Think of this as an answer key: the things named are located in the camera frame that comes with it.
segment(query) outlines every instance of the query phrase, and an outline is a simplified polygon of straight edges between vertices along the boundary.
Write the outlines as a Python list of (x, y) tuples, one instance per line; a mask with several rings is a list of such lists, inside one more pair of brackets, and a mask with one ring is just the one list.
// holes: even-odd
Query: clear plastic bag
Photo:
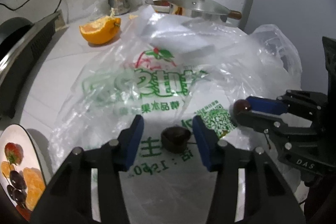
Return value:
[[(200, 114), (219, 138), (242, 149), (262, 145), (267, 151), (264, 135), (231, 123), (230, 105), (249, 95), (275, 98), (287, 88), (300, 88), (297, 52), (282, 33), (273, 36), (282, 44), (145, 9), (74, 83), (49, 141), (53, 171), (74, 146), (99, 147), (141, 113), (145, 125), (135, 163), (120, 173), (131, 223), (205, 223), (216, 174), (202, 165), (192, 139), (184, 153), (175, 155), (162, 149), (160, 134), (176, 124), (191, 130), (192, 117)], [(282, 166), (274, 149), (268, 153), (296, 189), (299, 174)], [(239, 197), (244, 197), (244, 180), (240, 176)], [(243, 211), (244, 198), (239, 198), (236, 220)], [(95, 201), (93, 215), (99, 219)]]
[[(130, 11), (142, 5), (142, 0), (129, 0)], [(103, 16), (111, 15), (108, 0), (69, 0), (68, 14), (73, 18), (72, 21), (88, 18), (94, 21)]]

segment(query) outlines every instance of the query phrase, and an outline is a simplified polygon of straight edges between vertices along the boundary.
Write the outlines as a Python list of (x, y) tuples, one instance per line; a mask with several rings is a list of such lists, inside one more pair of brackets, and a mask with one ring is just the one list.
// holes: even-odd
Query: red strawberry graphic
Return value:
[(22, 162), (21, 149), (15, 143), (6, 144), (5, 155), (10, 164), (19, 165)]

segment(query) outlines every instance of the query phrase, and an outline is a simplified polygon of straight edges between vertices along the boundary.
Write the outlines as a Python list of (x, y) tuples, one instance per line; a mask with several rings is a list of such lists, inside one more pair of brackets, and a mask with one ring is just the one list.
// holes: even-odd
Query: orange slice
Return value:
[(110, 41), (120, 29), (120, 18), (105, 16), (79, 26), (79, 30), (84, 39), (92, 44), (104, 44)]
[(36, 187), (28, 187), (26, 206), (29, 210), (33, 211), (43, 191)]
[(35, 187), (40, 189), (42, 192), (44, 191), (45, 185), (41, 171), (26, 167), (23, 169), (23, 178), (26, 182), (28, 189)]
[(13, 170), (15, 170), (13, 164), (9, 164), (6, 161), (1, 162), (1, 172), (6, 178), (9, 179), (9, 173)]

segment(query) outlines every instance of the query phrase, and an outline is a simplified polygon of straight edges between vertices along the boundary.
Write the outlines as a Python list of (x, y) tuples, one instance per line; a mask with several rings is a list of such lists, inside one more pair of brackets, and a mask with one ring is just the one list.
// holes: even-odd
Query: qr code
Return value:
[(229, 112), (222, 105), (218, 105), (215, 109), (202, 113), (201, 117), (205, 126), (208, 129), (214, 130), (219, 138), (236, 128), (231, 122)]

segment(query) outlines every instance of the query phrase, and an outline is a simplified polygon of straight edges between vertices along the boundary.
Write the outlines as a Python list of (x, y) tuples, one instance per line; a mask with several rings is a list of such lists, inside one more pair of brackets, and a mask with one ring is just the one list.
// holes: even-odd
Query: wooden handle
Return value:
[(240, 20), (242, 18), (242, 14), (239, 11), (231, 10), (227, 17)]

